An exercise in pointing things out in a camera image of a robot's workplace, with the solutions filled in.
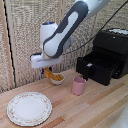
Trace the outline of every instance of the black container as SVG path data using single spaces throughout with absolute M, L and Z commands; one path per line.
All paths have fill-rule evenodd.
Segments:
M 118 72 L 120 66 L 119 60 L 92 52 L 83 58 L 77 58 L 76 71 L 86 80 L 89 77 L 103 85 L 109 85 L 111 77 Z
M 121 78 L 128 73 L 128 36 L 107 31 L 98 33 L 93 41 L 93 51 L 77 58 L 76 71 L 84 79 L 91 78 L 109 85 L 111 78 Z

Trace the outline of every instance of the small pink mug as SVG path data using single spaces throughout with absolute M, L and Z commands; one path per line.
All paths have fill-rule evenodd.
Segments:
M 72 93 L 75 95 L 82 95 L 85 89 L 85 82 L 86 82 L 85 79 L 80 77 L 75 77 L 73 79 Z

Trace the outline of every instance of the white plate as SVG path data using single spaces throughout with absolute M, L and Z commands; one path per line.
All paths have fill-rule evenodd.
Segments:
M 25 92 L 14 97 L 8 104 L 9 119 L 20 126 L 34 126 L 45 121 L 52 111 L 50 100 L 37 92 Z

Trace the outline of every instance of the plate rim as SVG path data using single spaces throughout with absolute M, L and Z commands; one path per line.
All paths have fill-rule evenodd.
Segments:
M 23 95 L 23 94 L 28 94 L 28 93 L 31 93 L 31 94 L 40 94 L 40 95 L 42 95 L 42 96 L 44 96 L 48 101 L 49 101 L 49 104 L 50 104 L 50 112 L 49 112 L 49 115 L 47 116 L 47 118 L 46 119 L 44 119 L 44 120 L 41 120 L 41 121 L 39 121 L 38 123 L 33 123 L 33 124 L 29 124 L 29 125 L 25 125 L 25 124 L 19 124 L 19 123 L 17 123 L 17 122 L 15 122 L 14 120 L 12 120 L 12 118 L 10 117 L 10 114 L 9 114 L 9 105 L 11 104 L 11 102 L 16 98 L 16 97 L 18 97 L 18 96 L 20 96 L 20 95 Z M 20 94 L 18 94 L 18 95 L 16 95 L 15 97 L 13 97 L 12 99 L 11 99 L 11 101 L 8 103 L 8 106 L 7 106 L 7 115 L 8 115 L 8 118 L 13 122 L 13 123 L 15 123 L 15 124 L 17 124 L 17 125 L 20 125 L 20 126 L 36 126 L 36 125 L 39 125 L 39 124 L 41 124 L 41 123 L 43 123 L 44 121 L 46 121 L 48 118 L 49 118 L 49 116 L 51 115 L 51 112 L 52 112 L 52 103 L 51 103 L 51 101 L 49 100 L 49 98 L 47 97 L 47 96 L 45 96 L 44 94 L 42 94 L 42 93 L 39 93 L 39 92 L 24 92 L 24 93 L 20 93 Z

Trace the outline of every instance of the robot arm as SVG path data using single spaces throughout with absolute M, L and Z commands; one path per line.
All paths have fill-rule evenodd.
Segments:
M 78 25 L 100 11 L 110 0 L 76 0 L 56 31 L 43 43 L 44 53 L 50 58 L 58 58 L 63 46 Z
M 32 68 L 48 67 L 62 62 L 62 53 L 73 43 L 71 34 L 85 19 L 100 11 L 110 0 L 76 0 L 59 26 L 46 23 L 40 29 L 42 54 L 31 56 Z

